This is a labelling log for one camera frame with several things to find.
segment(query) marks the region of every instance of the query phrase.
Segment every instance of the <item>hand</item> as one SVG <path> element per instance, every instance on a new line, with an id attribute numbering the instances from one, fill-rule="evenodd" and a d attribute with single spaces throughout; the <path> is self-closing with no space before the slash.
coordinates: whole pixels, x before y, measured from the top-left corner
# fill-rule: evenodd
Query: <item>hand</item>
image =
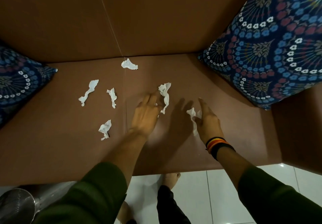
<path id="1" fill-rule="evenodd" d="M 202 119 L 194 117 L 194 121 L 197 123 L 197 130 L 200 139 L 204 144 L 213 137 L 224 137 L 223 131 L 220 127 L 220 120 L 212 112 L 209 106 L 201 98 L 198 99 L 202 110 Z"/>
<path id="2" fill-rule="evenodd" d="M 148 94 L 143 101 L 136 107 L 132 126 L 130 130 L 136 131 L 146 138 L 151 134 L 155 128 L 158 115 L 162 110 L 162 105 L 155 106 L 155 102 L 160 95 L 159 91 L 153 94 Z"/>

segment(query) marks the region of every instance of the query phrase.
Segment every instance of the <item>black pants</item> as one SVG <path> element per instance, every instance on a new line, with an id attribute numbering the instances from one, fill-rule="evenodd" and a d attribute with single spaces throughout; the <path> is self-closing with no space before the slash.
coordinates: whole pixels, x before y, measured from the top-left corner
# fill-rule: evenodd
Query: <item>black pants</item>
<path id="1" fill-rule="evenodd" d="M 190 224 L 189 219 L 177 206 L 173 199 L 173 193 L 167 187 L 162 185 L 158 191 L 158 204 L 156 206 L 159 215 L 160 224 Z M 127 224 L 136 224 L 135 220 L 130 220 Z"/>

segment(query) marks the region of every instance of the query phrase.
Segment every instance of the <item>leg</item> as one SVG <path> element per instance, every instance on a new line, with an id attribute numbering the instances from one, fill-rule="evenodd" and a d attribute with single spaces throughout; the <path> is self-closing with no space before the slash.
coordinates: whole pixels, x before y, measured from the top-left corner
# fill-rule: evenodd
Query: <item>leg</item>
<path id="1" fill-rule="evenodd" d="M 190 224 L 189 219 L 177 206 L 177 203 L 173 199 L 173 193 L 171 192 L 180 175 L 180 173 L 164 175 L 162 186 L 158 191 L 158 204 L 156 206 L 160 224 Z"/>
<path id="2" fill-rule="evenodd" d="M 127 202 L 123 202 L 121 209 L 119 210 L 117 219 L 120 221 L 121 224 L 137 224 L 134 220 L 132 211 L 127 204 Z"/>

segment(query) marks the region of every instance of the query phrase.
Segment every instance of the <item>bare foot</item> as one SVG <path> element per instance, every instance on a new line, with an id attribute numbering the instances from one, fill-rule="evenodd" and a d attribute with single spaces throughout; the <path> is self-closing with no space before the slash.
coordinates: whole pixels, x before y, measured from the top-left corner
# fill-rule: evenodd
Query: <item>bare foot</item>
<path id="1" fill-rule="evenodd" d="M 121 224 L 126 224 L 129 220 L 134 219 L 130 206 L 127 204 L 127 202 L 123 202 L 119 210 L 117 219 L 121 222 Z"/>
<path id="2" fill-rule="evenodd" d="M 168 188 L 173 189 L 173 187 L 177 183 L 180 176 L 181 176 L 181 173 L 165 174 L 165 175 L 163 175 L 162 185 L 165 185 Z"/>

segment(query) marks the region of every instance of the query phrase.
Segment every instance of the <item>floral pattern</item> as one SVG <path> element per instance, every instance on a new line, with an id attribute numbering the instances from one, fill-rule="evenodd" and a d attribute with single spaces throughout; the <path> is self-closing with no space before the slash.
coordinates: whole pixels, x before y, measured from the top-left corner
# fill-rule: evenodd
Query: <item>floral pattern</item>
<path id="1" fill-rule="evenodd" d="M 322 81 L 322 0 L 247 0 L 198 58 L 270 109 Z"/>
<path id="2" fill-rule="evenodd" d="M 0 46 L 0 127 L 47 84 L 57 69 Z"/>

